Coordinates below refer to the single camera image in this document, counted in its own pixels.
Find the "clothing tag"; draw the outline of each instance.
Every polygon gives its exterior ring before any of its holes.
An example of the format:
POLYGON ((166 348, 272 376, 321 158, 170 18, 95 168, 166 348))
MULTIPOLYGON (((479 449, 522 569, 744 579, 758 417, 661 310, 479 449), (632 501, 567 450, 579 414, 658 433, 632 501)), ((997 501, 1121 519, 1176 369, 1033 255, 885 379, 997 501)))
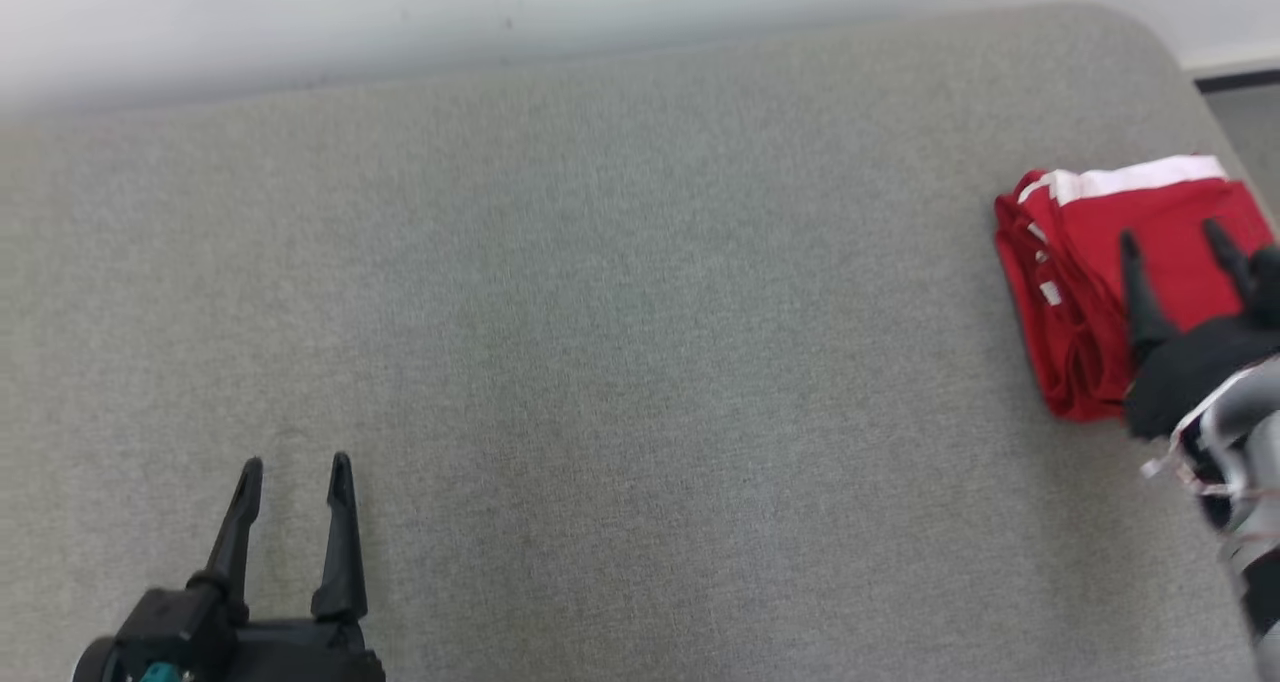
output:
POLYGON ((1057 305, 1062 303, 1062 293, 1057 290, 1057 285, 1052 282, 1044 282, 1044 284, 1041 285, 1041 294, 1044 296, 1044 302, 1047 302, 1050 307, 1057 307, 1057 305))

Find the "gray fabric surface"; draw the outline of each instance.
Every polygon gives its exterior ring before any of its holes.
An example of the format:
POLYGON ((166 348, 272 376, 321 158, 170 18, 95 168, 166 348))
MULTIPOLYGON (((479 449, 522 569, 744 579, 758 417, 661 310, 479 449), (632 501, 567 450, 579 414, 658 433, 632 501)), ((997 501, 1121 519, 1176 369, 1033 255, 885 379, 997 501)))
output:
POLYGON ((266 462, 305 613, 351 450, 393 679, 1247 679, 1216 544, 1043 409, 1036 166, 1220 154, 1092 6, 0 136, 0 658, 63 679, 266 462))
POLYGON ((1220 91, 1204 102, 1262 196, 1280 203, 1280 84, 1220 91))

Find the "folded red shirt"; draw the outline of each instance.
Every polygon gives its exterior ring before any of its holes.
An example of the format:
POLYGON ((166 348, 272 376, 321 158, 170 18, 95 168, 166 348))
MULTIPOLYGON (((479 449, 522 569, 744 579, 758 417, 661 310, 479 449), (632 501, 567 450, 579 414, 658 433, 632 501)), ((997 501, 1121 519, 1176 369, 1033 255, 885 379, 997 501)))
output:
POLYGON ((996 250, 1046 403, 1060 417, 1123 415, 1133 380, 1120 266, 1133 232, 1180 330, 1240 302, 1202 232, 1212 218, 1245 253, 1270 243, 1253 196, 1216 157, 1181 155, 1114 171, 1029 171, 996 200, 996 250))

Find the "silver robotic arm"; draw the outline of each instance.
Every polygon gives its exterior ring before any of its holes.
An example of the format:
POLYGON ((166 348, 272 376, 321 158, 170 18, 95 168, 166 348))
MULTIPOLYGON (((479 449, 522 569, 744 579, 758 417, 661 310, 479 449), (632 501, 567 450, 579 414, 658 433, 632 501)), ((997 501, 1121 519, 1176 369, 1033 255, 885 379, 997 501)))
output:
POLYGON ((1207 243, 1238 290, 1239 316, 1181 334, 1147 284, 1138 244, 1123 242, 1130 345, 1138 372, 1125 399, 1129 430, 1169 439, 1174 468, 1222 536, 1253 636, 1258 672, 1280 682, 1280 250, 1245 258, 1216 223, 1207 243))

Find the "floor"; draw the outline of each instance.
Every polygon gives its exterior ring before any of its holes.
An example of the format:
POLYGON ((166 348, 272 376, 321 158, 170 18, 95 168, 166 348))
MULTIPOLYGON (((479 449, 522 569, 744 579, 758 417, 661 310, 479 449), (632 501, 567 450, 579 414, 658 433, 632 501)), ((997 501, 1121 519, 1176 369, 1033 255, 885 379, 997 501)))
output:
POLYGON ((1280 205, 1280 84, 1204 95, 1258 193, 1280 205))

